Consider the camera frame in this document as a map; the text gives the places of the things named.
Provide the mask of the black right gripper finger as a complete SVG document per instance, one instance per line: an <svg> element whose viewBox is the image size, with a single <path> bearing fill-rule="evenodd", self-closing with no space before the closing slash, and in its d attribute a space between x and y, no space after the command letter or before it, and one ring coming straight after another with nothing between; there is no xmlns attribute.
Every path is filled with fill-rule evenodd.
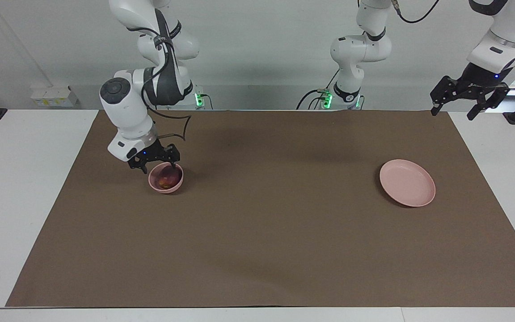
<svg viewBox="0 0 515 322"><path fill-rule="evenodd" d="M142 173L147 174L148 169L146 167L146 164L148 163L148 155L147 154L137 154L129 161L127 161L127 164L131 169L140 169Z"/></svg>
<svg viewBox="0 0 515 322"><path fill-rule="evenodd" d="M181 155L178 151L176 145L169 144L164 148L164 161L170 163L170 165L175 169L177 163L180 161Z"/></svg>

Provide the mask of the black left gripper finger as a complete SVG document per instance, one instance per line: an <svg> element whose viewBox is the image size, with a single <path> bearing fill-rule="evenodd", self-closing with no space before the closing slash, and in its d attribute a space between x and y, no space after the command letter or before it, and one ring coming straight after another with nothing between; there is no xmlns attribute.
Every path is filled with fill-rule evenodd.
<svg viewBox="0 0 515 322"><path fill-rule="evenodd" d="M472 100L476 100L476 104L468 112L468 120L474 120L485 110L498 107L510 91L508 85L497 85L494 88L478 87L473 89L474 96Z"/></svg>
<svg viewBox="0 0 515 322"><path fill-rule="evenodd" d="M437 116L445 104L459 100L463 85L464 82L461 79L455 80L449 76L443 76L431 91L433 104L431 114Z"/></svg>

